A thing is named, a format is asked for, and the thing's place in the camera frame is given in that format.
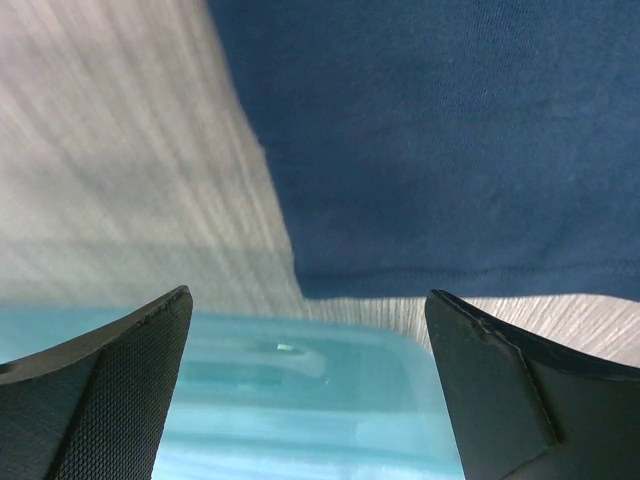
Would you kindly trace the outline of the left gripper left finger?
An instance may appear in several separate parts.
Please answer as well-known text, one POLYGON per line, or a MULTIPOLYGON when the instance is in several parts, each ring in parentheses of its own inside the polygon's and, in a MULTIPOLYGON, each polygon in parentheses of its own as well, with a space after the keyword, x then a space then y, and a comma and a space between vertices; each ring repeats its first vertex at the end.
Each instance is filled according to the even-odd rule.
POLYGON ((180 286, 1 366, 1 476, 149 479, 193 309, 180 286))

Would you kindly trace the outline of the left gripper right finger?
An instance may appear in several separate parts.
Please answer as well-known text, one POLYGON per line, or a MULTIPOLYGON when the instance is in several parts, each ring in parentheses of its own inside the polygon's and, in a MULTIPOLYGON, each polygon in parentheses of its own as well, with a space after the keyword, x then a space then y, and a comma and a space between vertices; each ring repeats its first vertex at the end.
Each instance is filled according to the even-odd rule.
POLYGON ((501 321, 442 290, 425 317, 468 479, 639 476, 639 370, 501 321))

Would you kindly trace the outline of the navy blue t shirt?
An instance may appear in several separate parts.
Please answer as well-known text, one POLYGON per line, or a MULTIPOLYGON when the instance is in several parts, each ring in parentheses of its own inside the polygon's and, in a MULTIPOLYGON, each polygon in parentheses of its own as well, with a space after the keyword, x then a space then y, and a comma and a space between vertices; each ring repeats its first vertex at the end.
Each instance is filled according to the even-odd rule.
POLYGON ((635 1, 212 1, 304 296, 639 296, 635 1))

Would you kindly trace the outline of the teal plastic bin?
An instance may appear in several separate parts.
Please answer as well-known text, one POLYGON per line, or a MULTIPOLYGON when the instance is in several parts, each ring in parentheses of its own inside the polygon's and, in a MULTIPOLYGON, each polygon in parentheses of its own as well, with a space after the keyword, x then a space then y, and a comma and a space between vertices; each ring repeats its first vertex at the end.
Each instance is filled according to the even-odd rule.
MULTIPOLYGON (((127 315, 5 308, 1 366, 127 315)), ((192 317, 149 479, 460 479, 433 357, 383 329, 192 317)))

